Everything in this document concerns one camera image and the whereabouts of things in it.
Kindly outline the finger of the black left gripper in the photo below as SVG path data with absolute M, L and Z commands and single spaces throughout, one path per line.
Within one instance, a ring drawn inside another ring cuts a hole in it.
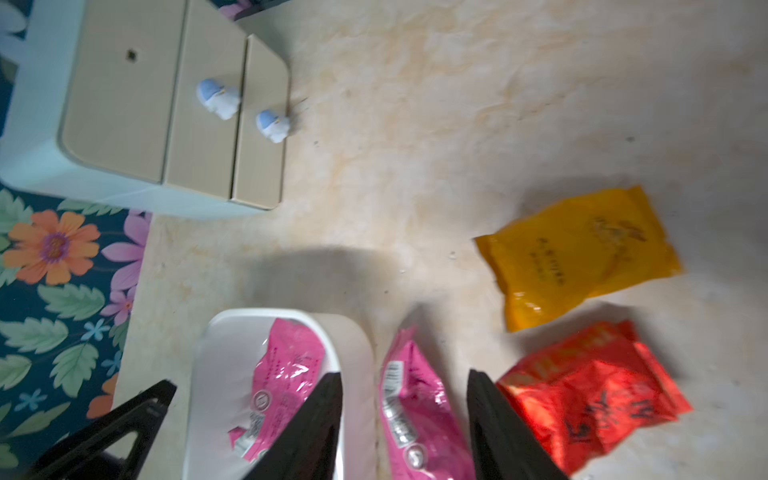
M 48 449 L 28 479 L 136 479 L 177 386 L 162 380 Z

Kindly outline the pink tea bag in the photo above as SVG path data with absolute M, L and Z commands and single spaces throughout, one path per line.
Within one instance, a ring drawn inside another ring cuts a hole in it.
M 379 412 L 394 479 L 473 479 L 472 455 L 445 386 L 413 328 L 399 330 L 379 383 Z
M 325 348 L 307 326 L 276 319 L 267 350 L 256 365 L 249 403 L 249 426 L 228 432 L 233 452 L 258 462 L 312 393 L 325 358 Z

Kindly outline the red foil tea bag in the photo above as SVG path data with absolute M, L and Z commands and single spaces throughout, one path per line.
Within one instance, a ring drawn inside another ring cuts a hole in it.
M 496 385 L 567 475 L 692 410 L 630 320 L 594 323 L 530 354 Z

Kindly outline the yellow tea bag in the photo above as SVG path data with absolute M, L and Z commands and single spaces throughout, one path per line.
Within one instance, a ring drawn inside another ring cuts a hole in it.
M 641 186 L 560 201 L 475 244 L 505 297 L 510 332 L 548 324 L 588 299 L 683 271 Z

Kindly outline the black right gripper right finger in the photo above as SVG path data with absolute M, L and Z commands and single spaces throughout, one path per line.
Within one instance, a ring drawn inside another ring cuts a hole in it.
M 469 371 L 466 403 L 478 480 L 567 480 L 486 373 Z

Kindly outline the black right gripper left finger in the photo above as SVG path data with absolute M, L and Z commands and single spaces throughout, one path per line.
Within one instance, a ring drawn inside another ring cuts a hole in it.
M 244 479 L 331 480 L 342 407 L 341 374 L 324 374 L 272 447 Z

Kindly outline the white plastic storage box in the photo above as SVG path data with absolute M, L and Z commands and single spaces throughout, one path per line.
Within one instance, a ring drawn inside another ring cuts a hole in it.
M 241 479 L 249 470 L 232 451 L 227 432 L 248 420 L 253 371 L 277 318 L 310 328 L 325 348 L 322 372 L 341 375 L 335 478 L 375 478 L 376 365 L 367 335 L 343 315 L 276 308 L 230 309 L 209 323 L 193 362 L 183 478 Z

